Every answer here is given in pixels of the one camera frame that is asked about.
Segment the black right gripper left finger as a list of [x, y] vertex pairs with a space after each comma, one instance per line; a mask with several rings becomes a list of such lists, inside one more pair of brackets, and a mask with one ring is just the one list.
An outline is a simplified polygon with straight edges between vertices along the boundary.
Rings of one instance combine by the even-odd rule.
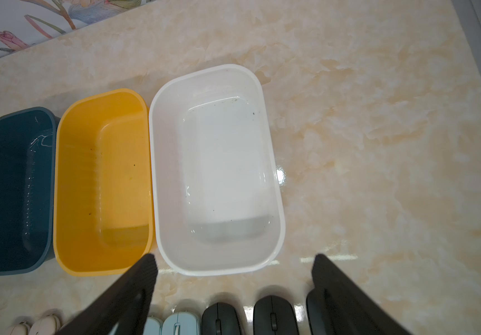
[[155, 256], [147, 253], [59, 334], [143, 334], [158, 277]]

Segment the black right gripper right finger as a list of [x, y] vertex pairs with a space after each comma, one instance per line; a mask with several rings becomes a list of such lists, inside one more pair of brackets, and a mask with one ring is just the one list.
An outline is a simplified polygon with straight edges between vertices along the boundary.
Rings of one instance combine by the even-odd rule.
[[312, 281], [324, 322], [334, 334], [408, 334], [323, 254], [314, 258]]

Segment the pink mouse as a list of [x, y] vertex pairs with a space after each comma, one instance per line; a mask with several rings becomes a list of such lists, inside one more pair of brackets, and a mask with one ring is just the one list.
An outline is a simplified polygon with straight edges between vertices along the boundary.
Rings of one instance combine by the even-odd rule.
[[4, 335], [28, 335], [30, 328], [26, 322], [20, 322], [7, 328]]
[[47, 315], [32, 324], [28, 335], [54, 335], [60, 328], [60, 319], [54, 314]]

